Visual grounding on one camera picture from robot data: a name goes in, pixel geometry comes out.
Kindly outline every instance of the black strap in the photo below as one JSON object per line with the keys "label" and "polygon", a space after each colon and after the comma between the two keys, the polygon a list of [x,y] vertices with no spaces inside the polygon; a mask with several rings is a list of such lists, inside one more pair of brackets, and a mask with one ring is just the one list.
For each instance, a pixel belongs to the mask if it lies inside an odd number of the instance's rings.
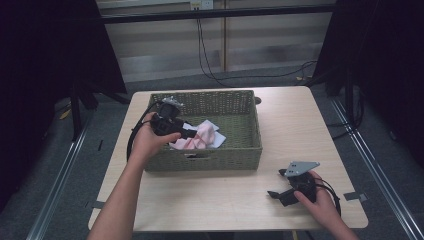
{"label": "black strap", "polygon": [[127,145],[127,161],[130,158],[131,155],[131,151],[132,151],[132,145],[134,143],[134,139],[135,136],[137,135],[138,131],[140,130],[140,128],[143,126],[144,122],[143,119],[146,117],[147,113],[149,113],[150,109],[153,108],[153,106],[155,106],[156,104],[162,103],[162,101],[156,101],[154,103],[152,103],[147,109],[146,111],[144,111],[143,115],[141,116],[140,120],[138,120],[137,124],[135,125],[135,127],[132,129],[130,138],[128,139],[128,145]]}

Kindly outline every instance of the wire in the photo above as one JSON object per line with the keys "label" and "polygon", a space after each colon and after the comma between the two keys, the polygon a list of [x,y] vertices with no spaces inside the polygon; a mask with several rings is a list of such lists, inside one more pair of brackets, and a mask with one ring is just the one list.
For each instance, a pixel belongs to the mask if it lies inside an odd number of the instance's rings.
{"label": "wire", "polygon": [[[348,129],[347,131],[343,132],[342,134],[332,137],[333,140],[337,140],[339,138],[342,138],[348,134],[353,133],[355,130],[357,130],[359,128],[359,126],[362,123],[363,117],[364,117],[364,113],[365,113],[365,107],[364,107],[364,101],[365,101],[365,96],[363,94],[362,91],[359,91],[359,99],[358,102],[356,104],[356,115],[358,116],[358,118],[356,118],[353,123],[352,123],[352,127],[351,129]],[[345,122],[345,123],[339,123],[339,124],[327,124],[328,127],[346,127],[349,126],[350,123]]]}
{"label": "wire", "polygon": [[308,235],[310,240],[315,240],[315,238],[312,236],[312,234],[309,231],[305,231],[306,235]]}
{"label": "wire", "polygon": [[[202,69],[202,72],[203,72],[203,74],[206,77],[215,80],[218,84],[220,84],[221,86],[224,86],[224,87],[234,88],[234,86],[229,86],[229,85],[224,84],[224,83],[222,83],[220,81],[230,80],[230,79],[240,79],[240,78],[278,78],[278,77],[289,76],[289,75],[298,73],[300,71],[302,71],[302,75],[304,77],[304,71],[303,70],[305,68],[308,68],[308,67],[312,66],[313,65],[312,63],[316,63],[317,62],[317,61],[308,61],[308,62],[303,63],[302,64],[302,67],[299,68],[299,69],[297,69],[297,70],[295,70],[295,71],[284,73],[284,74],[278,74],[278,75],[257,75],[257,76],[250,75],[250,76],[235,76],[235,77],[218,78],[218,77],[216,77],[213,74],[213,72],[211,70],[211,67],[210,67],[210,64],[209,64],[209,60],[208,60],[208,57],[207,57],[207,54],[206,54],[206,47],[205,47],[205,43],[204,43],[204,40],[203,40],[202,22],[200,21],[200,19],[197,19],[197,33],[198,33],[198,40],[199,40],[199,62],[200,62],[200,68]],[[208,70],[209,70],[209,74],[206,73],[206,71],[203,68],[202,59],[201,59],[201,49],[202,48],[203,48],[203,53],[204,53],[204,57],[205,57],[205,60],[206,60],[206,64],[207,64],[207,67],[208,67]]]}
{"label": "wire", "polygon": [[[305,68],[312,66],[313,64],[316,64],[318,61],[309,61],[309,62],[305,62],[302,64],[302,79],[301,80],[305,80]],[[295,86],[299,86],[301,83],[301,81],[297,82],[295,84]]]}

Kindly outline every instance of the wall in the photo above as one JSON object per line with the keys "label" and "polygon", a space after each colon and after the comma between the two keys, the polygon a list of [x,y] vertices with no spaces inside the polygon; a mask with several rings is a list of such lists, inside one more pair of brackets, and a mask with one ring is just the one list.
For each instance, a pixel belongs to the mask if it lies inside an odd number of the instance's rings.
{"label": "wall", "polygon": [[[214,8],[326,3],[334,0],[215,0]],[[190,10],[187,0],[98,0],[97,4],[102,15]],[[317,13],[203,19],[201,26],[212,70],[234,71],[317,59],[330,18],[331,13]],[[106,28],[126,82],[201,73],[196,20],[110,24]]]}

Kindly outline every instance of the pink cloth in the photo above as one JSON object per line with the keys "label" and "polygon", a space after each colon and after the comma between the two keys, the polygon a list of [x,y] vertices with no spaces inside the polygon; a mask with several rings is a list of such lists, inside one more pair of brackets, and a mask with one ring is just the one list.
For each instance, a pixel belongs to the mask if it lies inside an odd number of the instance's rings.
{"label": "pink cloth", "polygon": [[202,123],[197,128],[194,138],[178,139],[169,145],[175,149],[205,149],[207,145],[215,141],[215,130],[208,123]]}

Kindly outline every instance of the black cable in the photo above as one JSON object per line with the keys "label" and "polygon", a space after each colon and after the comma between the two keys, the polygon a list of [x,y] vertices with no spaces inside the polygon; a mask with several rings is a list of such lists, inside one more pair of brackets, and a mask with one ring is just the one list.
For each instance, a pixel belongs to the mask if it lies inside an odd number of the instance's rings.
{"label": "black cable", "polygon": [[[356,115],[358,117],[353,121],[353,124],[352,124],[350,129],[348,129],[346,132],[344,132],[344,133],[342,133],[338,136],[332,137],[333,140],[337,140],[337,139],[344,137],[344,136],[346,136],[350,133],[353,133],[354,131],[356,131],[359,128],[359,126],[362,123],[364,113],[365,113],[365,106],[364,106],[365,99],[364,98],[365,98],[365,96],[364,96],[363,92],[359,91],[359,99],[358,99],[357,106],[356,106]],[[349,125],[349,123],[347,123],[347,122],[339,123],[339,124],[337,124],[337,123],[336,124],[334,124],[334,123],[333,124],[327,124],[328,127],[346,127],[348,125]]]}
{"label": "black cable", "polygon": [[306,235],[308,235],[310,240],[315,240],[315,238],[312,236],[312,234],[309,231],[305,231]]}
{"label": "black cable", "polygon": [[[302,64],[301,69],[302,69],[302,81],[305,80],[305,68],[312,66],[313,64],[317,63],[318,61],[308,61]],[[301,81],[297,82],[295,84],[295,86],[299,86],[300,83],[302,83]]]}
{"label": "black cable", "polygon": [[329,187],[322,185],[322,184],[315,183],[315,186],[324,188],[328,192],[331,193],[331,195],[333,196],[333,199],[334,199],[334,204],[336,205],[336,210],[339,213],[339,215],[342,216],[342,210],[341,210],[341,207],[340,207],[340,198],[336,195],[336,192],[334,192],[334,190],[332,190],[332,188],[329,188]]}
{"label": "black cable", "polygon": [[[309,67],[309,66],[311,66],[311,65],[312,65],[312,64],[309,64],[308,66],[305,66],[305,65],[306,65],[306,64],[308,64],[308,63],[316,62],[316,61],[308,61],[308,62],[305,62],[304,64],[302,64],[302,67],[301,67],[301,68],[299,68],[299,69],[297,69],[297,70],[295,70],[295,71],[289,72],[289,73],[285,73],[285,74],[278,74],[278,75],[260,75],[260,76],[237,76],[237,77],[224,77],[224,78],[218,78],[218,77],[216,77],[216,76],[213,74],[213,72],[212,72],[212,70],[211,70],[211,68],[210,68],[210,65],[209,65],[209,60],[208,60],[208,57],[207,57],[207,54],[206,54],[205,43],[204,43],[204,40],[203,40],[203,28],[202,28],[202,23],[201,23],[200,19],[197,19],[197,30],[198,30],[198,38],[199,38],[199,62],[200,62],[200,68],[202,69],[202,72],[203,72],[203,74],[204,74],[206,77],[208,77],[208,78],[210,78],[210,79],[215,80],[218,84],[220,84],[221,86],[224,86],[224,87],[234,88],[233,86],[229,86],[229,85],[223,84],[223,83],[221,83],[220,81],[223,81],[223,80],[229,80],[229,79],[239,79],[239,78],[277,78],[277,77],[285,77],[285,76],[289,76],[289,75],[292,75],[292,74],[298,73],[298,72],[300,72],[300,71],[303,71],[305,68],[307,68],[307,67]],[[210,75],[208,75],[208,74],[206,73],[206,71],[204,70],[204,68],[203,68],[203,64],[202,64],[202,61],[201,61],[201,53],[200,53],[200,52],[201,52],[201,45],[203,46],[203,53],[204,53],[204,56],[205,56],[206,64],[207,64],[207,66],[208,66],[208,70],[209,70],[209,74],[210,74]]]}
{"label": "black cable", "polygon": [[146,122],[150,122],[150,121],[145,121],[143,122],[143,119],[146,117],[147,113],[149,113],[150,109],[152,109],[156,104],[162,103],[162,101],[156,101],[154,103],[152,103],[147,109],[146,111],[144,111],[143,115],[141,115],[140,120],[138,120],[137,124],[135,125],[135,127],[131,132],[130,138],[128,139],[128,144],[127,144],[127,161],[130,158],[131,155],[131,151],[132,151],[132,145],[135,139],[135,136],[137,135],[138,131],[140,130],[140,128],[143,126],[144,123]]}

